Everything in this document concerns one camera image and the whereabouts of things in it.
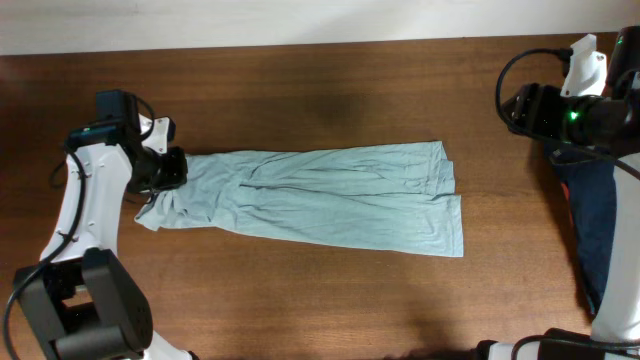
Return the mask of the light teal t-shirt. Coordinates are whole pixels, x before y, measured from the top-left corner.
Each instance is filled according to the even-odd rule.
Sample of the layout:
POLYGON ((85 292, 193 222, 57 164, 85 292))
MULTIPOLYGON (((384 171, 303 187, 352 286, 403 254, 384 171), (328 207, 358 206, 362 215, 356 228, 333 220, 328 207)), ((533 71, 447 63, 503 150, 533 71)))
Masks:
POLYGON ((136 216, 159 229, 459 258, 461 197, 440 141, 190 155, 188 176, 136 216))

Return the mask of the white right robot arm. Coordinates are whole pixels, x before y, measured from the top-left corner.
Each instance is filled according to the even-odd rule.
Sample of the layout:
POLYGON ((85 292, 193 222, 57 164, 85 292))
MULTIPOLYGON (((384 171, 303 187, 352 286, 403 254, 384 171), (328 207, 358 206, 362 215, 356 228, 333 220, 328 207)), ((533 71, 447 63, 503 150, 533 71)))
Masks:
POLYGON ((636 359, 639 356, 639 28, 618 33, 611 56, 587 35, 554 49, 556 88, 526 84, 494 96, 514 134, 542 143, 570 204, 578 260, 595 313, 583 335, 551 328, 513 344, 485 340, 477 359, 636 359))

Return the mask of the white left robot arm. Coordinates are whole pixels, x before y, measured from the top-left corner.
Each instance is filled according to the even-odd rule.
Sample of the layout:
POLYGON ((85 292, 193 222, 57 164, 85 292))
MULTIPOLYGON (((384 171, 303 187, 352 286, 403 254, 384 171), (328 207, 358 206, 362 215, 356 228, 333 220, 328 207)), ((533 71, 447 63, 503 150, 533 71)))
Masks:
POLYGON ((122 200, 186 181, 168 118, 90 125, 65 142, 67 181, 55 231, 37 264, 17 270, 19 304, 48 359, 193 359, 154 329, 142 290, 117 257, 122 200))

